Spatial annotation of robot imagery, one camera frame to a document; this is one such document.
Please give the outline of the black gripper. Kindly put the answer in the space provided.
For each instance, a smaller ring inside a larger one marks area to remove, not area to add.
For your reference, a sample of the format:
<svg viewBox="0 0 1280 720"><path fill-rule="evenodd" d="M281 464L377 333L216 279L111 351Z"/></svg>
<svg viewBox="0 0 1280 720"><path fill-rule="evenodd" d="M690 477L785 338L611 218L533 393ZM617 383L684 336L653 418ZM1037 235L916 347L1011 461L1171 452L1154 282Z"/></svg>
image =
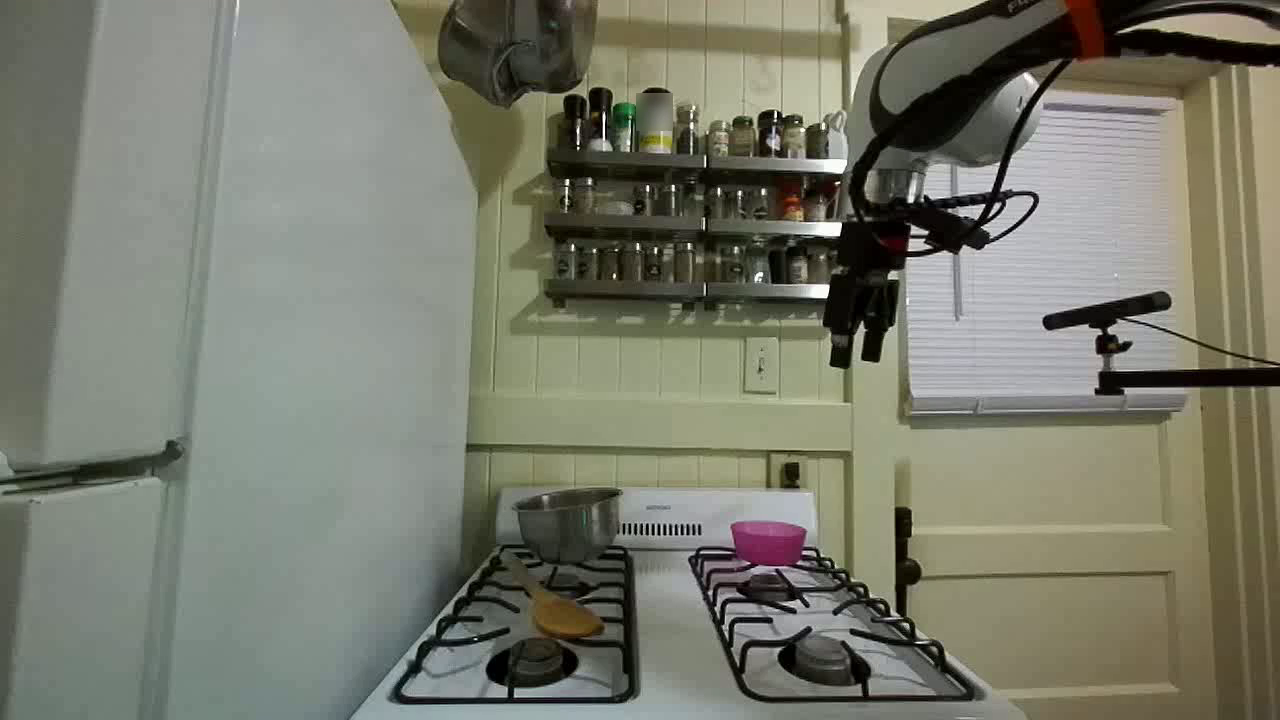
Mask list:
<svg viewBox="0 0 1280 720"><path fill-rule="evenodd" d="M907 260L905 218L848 218L834 243L826 282L830 368L851 368L856 325L862 325L862 362L884 361L884 338L896 325L901 271Z"/></svg>

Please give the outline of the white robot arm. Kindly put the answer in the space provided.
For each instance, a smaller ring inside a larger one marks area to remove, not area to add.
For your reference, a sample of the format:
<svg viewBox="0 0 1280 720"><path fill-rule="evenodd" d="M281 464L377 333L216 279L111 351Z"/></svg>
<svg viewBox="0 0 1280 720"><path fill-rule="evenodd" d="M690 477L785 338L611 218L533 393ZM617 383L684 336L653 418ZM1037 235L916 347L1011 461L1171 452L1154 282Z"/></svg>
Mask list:
<svg viewBox="0 0 1280 720"><path fill-rule="evenodd" d="M823 305L830 368L875 362L896 325L907 235L959 252L986 243L1011 192L991 178L977 217L924 199L931 160L1007 169L1030 113L1072 61L1190 55L1274 68L1274 44L1159 33L1176 15L1242 15L1280 27L1280 0L977 0L879 47L848 108L848 217Z"/></svg>

